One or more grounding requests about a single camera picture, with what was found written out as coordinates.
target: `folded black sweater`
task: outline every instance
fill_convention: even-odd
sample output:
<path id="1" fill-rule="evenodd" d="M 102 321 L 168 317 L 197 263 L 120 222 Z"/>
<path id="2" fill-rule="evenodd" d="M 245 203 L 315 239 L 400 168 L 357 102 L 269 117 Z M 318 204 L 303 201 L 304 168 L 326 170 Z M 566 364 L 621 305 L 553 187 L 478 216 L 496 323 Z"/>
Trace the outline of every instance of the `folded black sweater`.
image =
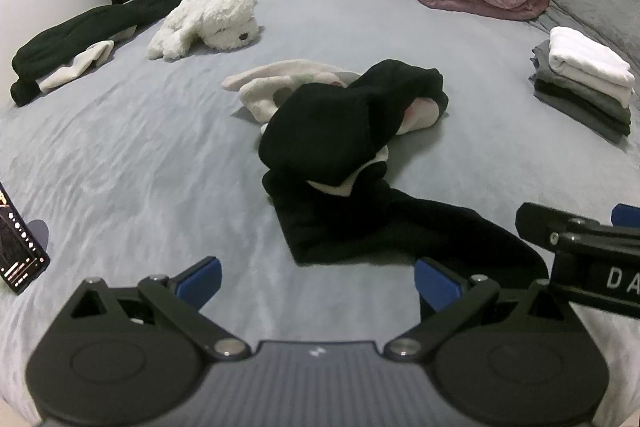
<path id="1" fill-rule="evenodd" d="M 307 183 L 335 185 L 372 159 L 398 130 L 412 97 L 428 96 L 446 107 L 437 70 L 386 60 L 359 82 L 352 92 L 300 87 L 260 142 L 260 158 L 271 168 L 262 184 L 295 260 L 335 263 L 391 250 L 434 258 L 463 277 L 483 273 L 504 287 L 548 277 L 532 248 L 475 211 L 389 187 L 384 162 L 363 169 L 348 197 Z"/>
<path id="2" fill-rule="evenodd" d="M 16 105 L 40 94 L 37 79 L 68 63 L 99 41 L 132 26 L 145 26 L 166 17 L 182 0 L 131 0 L 98 6 L 36 35 L 21 47 L 11 62 L 18 81 L 11 87 Z"/>

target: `folded white towel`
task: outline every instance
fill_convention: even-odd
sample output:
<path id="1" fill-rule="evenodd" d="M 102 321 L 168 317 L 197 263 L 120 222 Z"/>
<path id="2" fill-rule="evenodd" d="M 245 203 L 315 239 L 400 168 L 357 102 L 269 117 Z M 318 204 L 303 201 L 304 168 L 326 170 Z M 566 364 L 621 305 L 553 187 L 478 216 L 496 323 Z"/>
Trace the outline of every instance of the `folded white towel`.
<path id="1" fill-rule="evenodd" d="M 618 54 L 579 31 L 558 26 L 550 32 L 549 66 L 556 73 L 629 106 L 635 77 L 631 66 Z"/>

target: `phone screen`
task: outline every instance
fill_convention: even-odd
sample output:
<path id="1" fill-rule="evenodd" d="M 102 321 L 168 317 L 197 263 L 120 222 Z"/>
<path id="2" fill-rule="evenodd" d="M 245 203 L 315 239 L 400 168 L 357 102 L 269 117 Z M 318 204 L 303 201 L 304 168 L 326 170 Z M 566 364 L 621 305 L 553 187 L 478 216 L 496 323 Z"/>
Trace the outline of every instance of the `phone screen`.
<path id="1" fill-rule="evenodd" d="M 21 293 L 47 266 L 49 256 L 0 185 L 0 277 L 15 293 Z"/>

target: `metal screw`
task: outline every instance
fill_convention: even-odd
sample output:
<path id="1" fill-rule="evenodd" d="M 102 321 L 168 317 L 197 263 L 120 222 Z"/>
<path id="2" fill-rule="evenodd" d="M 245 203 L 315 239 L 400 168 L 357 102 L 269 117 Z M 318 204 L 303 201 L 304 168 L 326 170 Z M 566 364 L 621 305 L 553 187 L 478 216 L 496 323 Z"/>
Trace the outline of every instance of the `metal screw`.
<path id="1" fill-rule="evenodd" d="M 217 341 L 213 349 L 219 355 L 223 355 L 224 357 L 234 357 L 242 353 L 246 348 L 246 345 L 243 341 L 239 341 L 238 339 L 220 339 Z"/>
<path id="2" fill-rule="evenodd" d="M 487 279 L 489 279 L 489 277 L 487 277 L 484 273 L 474 273 L 470 277 L 470 279 L 475 283 L 479 283 L 479 282 L 486 281 Z"/>
<path id="3" fill-rule="evenodd" d="M 400 337 L 399 339 L 392 340 L 389 344 L 391 352 L 400 357 L 412 357 L 420 351 L 421 348 L 422 345 L 420 342 L 415 339 L 410 339 L 409 337 Z"/>

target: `blue gripper pad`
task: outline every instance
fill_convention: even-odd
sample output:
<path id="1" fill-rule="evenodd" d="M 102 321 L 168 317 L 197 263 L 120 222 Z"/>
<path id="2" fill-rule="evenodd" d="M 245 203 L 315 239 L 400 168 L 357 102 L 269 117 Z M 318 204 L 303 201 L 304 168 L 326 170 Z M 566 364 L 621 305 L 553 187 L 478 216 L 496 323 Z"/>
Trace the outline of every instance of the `blue gripper pad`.
<path id="1" fill-rule="evenodd" d="M 175 296 L 199 310 L 217 293 L 222 285 L 222 264 L 216 257 L 194 267 L 193 273 L 178 281 Z"/>
<path id="2" fill-rule="evenodd" d="M 434 311 L 439 312 L 462 296 L 462 286 L 443 272 L 418 259 L 414 269 L 415 289 Z"/>
<path id="3" fill-rule="evenodd" d="M 640 229 L 640 208 L 630 204 L 617 204 L 611 211 L 611 224 L 614 227 Z"/>

